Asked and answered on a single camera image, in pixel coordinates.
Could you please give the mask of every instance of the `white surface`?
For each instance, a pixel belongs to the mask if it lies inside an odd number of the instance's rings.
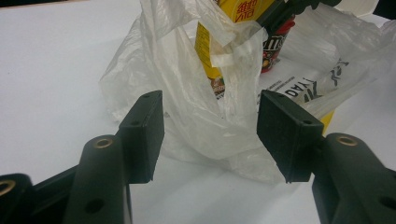
[[[355,16],[361,17],[373,14],[378,0],[342,0],[335,8],[340,11],[352,12]]]
[[[0,8],[0,175],[36,184],[115,133],[97,83],[139,12],[135,0]],[[392,169],[394,85],[381,79],[346,101],[329,129],[362,138]],[[161,156],[154,181],[131,188],[137,224],[318,223],[311,183],[270,186]]]

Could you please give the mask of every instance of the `brass insert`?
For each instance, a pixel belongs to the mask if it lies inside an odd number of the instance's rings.
[[[111,146],[111,144],[113,144],[113,140],[109,139],[109,138],[102,138],[97,140],[93,146],[96,148],[105,148],[105,147],[109,147]]]
[[[358,142],[355,139],[348,136],[337,136],[337,141],[349,147],[354,147],[358,145]]]
[[[16,183],[14,180],[1,180],[0,181],[0,196],[3,196],[7,193],[9,193],[14,187],[15,187]]]

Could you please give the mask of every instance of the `transparent plastic bag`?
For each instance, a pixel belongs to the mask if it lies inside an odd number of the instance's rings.
[[[141,94],[163,90],[164,154],[265,182],[282,180],[256,134],[256,89],[266,38],[260,25],[233,23],[211,0],[141,5],[142,14],[100,81],[111,114],[121,120]],[[211,61],[226,85],[221,106],[189,36],[198,21],[216,42]],[[257,152],[253,157],[243,156],[251,150]]]
[[[395,64],[395,21],[378,28],[319,5],[307,8],[295,22],[280,52],[281,62],[261,76],[260,87],[288,95],[318,119]]]
[[[163,90],[163,154],[221,166],[267,183],[283,177],[256,134],[261,89],[301,89],[294,99],[304,103],[308,96],[303,105],[320,117],[394,62],[394,23],[381,33],[367,22],[319,6],[318,11],[308,8],[297,16],[297,26],[281,50],[282,61],[260,76],[266,34],[256,22],[234,24],[211,0],[150,0],[141,1],[141,6],[142,14],[100,81],[110,113],[122,120],[140,95]],[[198,20],[216,43],[211,62],[220,69],[226,86],[220,101],[193,47]],[[360,35],[367,37],[356,41]],[[374,55],[363,56],[362,50]],[[340,85],[334,87],[329,74],[345,60],[342,80],[337,79]],[[309,81],[316,81],[316,86],[323,83],[326,95],[315,97],[318,92]],[[291,89],[298,82],[304,85]]]

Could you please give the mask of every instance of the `bolt hole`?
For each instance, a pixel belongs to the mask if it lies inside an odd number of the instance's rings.
[[[349,147],[354,147],[358,144],[358,142],[350,137],[347,136],[338,136],[337,141],[343,145],[349,146]]]
[[[93,199],[85,205],[85,212],[95,214],[99,212],[103,206],[105,206],[105,202],[102,199]]]
[[[137,125],[139,125],[140,124],[140,122],[139,121],[132,121],[132,123],[131,123],[132,125],[134,125],[134,126],[137,126]]]
[[[379,201],[382,203],[382,205],[390,209],[396,210],[396,201],[394,199],[390,197],[380,197]]]
[[[0,196],[9,193],[14,187],[16,183],[14,180],[2,180],[0,181]]]
[[[111,144],[113,144],[113,140],[102,138],[95,142],[94,147],[104,148],[104,147],[109,147]]]

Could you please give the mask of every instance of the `yellow container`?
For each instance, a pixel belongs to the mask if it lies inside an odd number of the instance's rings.
[[[214,0],[233,22],[255,21],[275,0]],[[207,77],[211,80],[213,91],[222,97],[225,87],[220,70],[210,62],[210,33],[198,23],[195,50],[204,66]]]

